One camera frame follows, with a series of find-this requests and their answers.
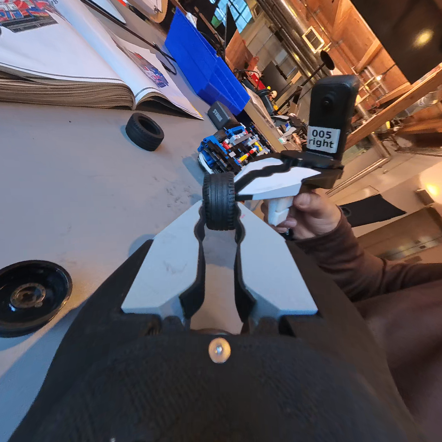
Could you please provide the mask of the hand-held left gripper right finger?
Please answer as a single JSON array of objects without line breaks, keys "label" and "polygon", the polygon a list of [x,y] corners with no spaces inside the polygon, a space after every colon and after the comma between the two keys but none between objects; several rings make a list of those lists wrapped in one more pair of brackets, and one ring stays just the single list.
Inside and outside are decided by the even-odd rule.
[{"label": "hand-held left gripper right finger", "polygon": [[286,241],[242,203],[236,208],[235,305],[241,321],[316,315]]}]

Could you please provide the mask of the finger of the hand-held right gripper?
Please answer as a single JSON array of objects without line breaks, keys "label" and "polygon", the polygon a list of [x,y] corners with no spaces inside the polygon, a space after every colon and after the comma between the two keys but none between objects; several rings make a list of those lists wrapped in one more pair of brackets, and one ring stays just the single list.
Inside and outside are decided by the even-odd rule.
[{"label": "finger of the hand-held right gripper", "polygon": [[262,157],[246,165],[234,178],[235,191],[245,185],[248,179],[268,176],[273,172],[284,172],[291,168],[292,160],[288,157]]},{"label": "finger of the hand-held right gripper", "polygon": [[320,175],[321,172],[301,167],[292,167],[284,172],[273,172],[268,176],[250,178],[236,191],[238,201],[273,199],[295,196],[303,180]]}]

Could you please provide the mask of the black toy wheel with tire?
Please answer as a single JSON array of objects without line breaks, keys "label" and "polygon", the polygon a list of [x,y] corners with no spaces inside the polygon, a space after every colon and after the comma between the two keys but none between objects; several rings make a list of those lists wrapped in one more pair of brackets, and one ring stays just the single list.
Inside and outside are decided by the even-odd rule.
[{"label": "black toy wheel with tire", "polygon": [[206,227],[215,231],[235,229],[236,194],[232,172],[207,174],[202,185]]}]

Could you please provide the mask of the person's right forearm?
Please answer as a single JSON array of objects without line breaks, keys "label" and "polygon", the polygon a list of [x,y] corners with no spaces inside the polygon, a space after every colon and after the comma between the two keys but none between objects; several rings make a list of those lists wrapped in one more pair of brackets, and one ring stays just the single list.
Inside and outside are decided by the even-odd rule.
[{"label": "person's right forearm", "polygon": [[293,229],[297,246],[327,274],[351,301],[404,290],[441,289],[440,263],[390,262],[365,251],[340,213],[334,229],[301,237]]}]

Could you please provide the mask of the grey desk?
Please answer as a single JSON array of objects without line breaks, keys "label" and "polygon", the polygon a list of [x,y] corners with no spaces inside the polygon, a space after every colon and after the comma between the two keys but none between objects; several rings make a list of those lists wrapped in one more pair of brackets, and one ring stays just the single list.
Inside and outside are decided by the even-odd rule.
[{"label": "grey desk", "polygon": [[73,280],[47,326],[1,339],[1,383],[10,370],[41,370],[81,303],[201,198],[196,149],[215,127],[180,69],[174,82],[205,119],[146,108],[165,134],[155,152],[127,137],[129,110],[1,102],[1,268],[47,260]]}]

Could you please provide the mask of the person's right hand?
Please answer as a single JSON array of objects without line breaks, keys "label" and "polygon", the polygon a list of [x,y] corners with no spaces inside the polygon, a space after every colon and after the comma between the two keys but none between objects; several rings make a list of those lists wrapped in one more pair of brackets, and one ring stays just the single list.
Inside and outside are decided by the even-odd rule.
[{"label": "person's right hand", "polygon": [[338,206],[315,191],[294,197],[287,218],[273,227],[278,233],[292,232],[296,240],[307,240],[325,235],[334,230],[343,213]]}]

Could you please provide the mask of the toy brick car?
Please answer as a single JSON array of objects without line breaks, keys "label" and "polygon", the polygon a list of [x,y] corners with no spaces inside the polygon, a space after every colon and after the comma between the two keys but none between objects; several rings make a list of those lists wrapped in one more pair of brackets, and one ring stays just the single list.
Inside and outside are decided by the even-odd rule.
[{"label": "toy brick car", "polygon": [[197,161],[206,174],[232,172],[237,175],[254,159],[273,152],[254,125],[232,123],[202,140]]}]

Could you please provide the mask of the black round stand lamp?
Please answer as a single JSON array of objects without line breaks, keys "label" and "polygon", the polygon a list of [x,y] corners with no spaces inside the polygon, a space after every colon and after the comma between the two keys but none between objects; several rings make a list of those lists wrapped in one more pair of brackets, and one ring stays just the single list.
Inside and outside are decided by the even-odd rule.
[{"label": "black round stand lamp", "polygon": [[335,69],[335,64],[329,53],[325,50],[320,51],[320,59],[322,60],[322,64],[301,84],[299,87],[304,87],[307,83],[312,80],[312,78],[319,73],[324,67],[329,71],[333,71]]}]

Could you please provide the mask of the black floor mat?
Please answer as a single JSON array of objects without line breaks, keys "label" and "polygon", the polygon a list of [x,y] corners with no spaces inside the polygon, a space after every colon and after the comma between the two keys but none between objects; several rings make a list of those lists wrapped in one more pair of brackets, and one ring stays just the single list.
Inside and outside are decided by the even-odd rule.
[{"label": "black floor mat", "polygon": [[407,212],[388,202],[381,194],[343,204],[339,207],[352,228],[407,215]]}]

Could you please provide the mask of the glossy black toy wheel rim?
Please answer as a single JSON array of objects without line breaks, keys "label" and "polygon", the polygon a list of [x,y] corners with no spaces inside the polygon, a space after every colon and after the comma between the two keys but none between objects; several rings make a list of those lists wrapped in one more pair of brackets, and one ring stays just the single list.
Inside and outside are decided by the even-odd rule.
[{"label": "glossy black toy wheel rim", "polygon": [[69,300],[71,276],[44,260],[17,262],[0,270],[0,336],[21,337],[49,323]]}]

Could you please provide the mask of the blue plastic bin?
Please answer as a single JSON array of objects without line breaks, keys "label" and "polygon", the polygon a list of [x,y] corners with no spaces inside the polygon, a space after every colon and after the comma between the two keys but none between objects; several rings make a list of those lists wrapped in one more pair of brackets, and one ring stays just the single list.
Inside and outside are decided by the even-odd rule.
[{"label": "blue plastic bin", "polygon": [[250,100],[245,87],[180,9],[175,10],[165,46],[203,101],[219,101],[234,116],[244,110]]}]

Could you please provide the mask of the loose black rubber toy tire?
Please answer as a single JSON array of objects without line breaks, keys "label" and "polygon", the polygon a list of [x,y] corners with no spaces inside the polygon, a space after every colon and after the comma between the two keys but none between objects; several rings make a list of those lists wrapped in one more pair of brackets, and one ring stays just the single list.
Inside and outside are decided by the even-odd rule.
[{"label": "loose black rubber toy tire", "polygon": [[163,129],[153,119],[139,112],[130,116],[125,132],[135,145],[149,152],[155,151],[164,139]]}]

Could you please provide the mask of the person's brown clothed body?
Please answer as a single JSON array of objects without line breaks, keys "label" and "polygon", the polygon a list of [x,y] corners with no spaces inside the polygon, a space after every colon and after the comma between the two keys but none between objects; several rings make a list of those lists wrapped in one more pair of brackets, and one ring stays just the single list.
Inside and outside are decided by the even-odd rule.
[{"label": "person's brown clothed body", "polygon": [[441,280],[357,302],[405,405],[428,441],[442,440]]}]

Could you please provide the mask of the open instruction booklet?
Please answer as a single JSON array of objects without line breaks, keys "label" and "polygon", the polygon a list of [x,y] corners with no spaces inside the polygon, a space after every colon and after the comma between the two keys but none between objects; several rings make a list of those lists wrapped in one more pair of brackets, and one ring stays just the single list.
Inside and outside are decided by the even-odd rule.
[{"label": "open instruction booklet", "polygon": [[82,1],[1,1],[1,101],[143,109],[202,120],[149,49],[106,28]]}]

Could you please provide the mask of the silver ventilation duct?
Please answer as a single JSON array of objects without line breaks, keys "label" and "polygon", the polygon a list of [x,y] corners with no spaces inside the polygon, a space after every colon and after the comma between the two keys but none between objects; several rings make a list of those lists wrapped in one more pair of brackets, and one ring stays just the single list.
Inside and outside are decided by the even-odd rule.
[{"label": "silver ventilation duct", "polygon": [[[320,52],[316,54],[312,53],[310,48],[301,37],[302,34],[307,30],[307,28],[314,25],[307,23],[306,19],[301,16],[300,12],[293,6],[291,1],[274,0],[273,12],[275,15],[278,16],[281,27],[289,36],[290,40],[294,43],[295,47],[300,50],[302,56],[310,64],[322,64],[322,60],[320,59]],[[314,26],[314,28],[320,34],[318,28],[316,26]],[[322,50],[326,48],[327,43],[325,42]]]}]

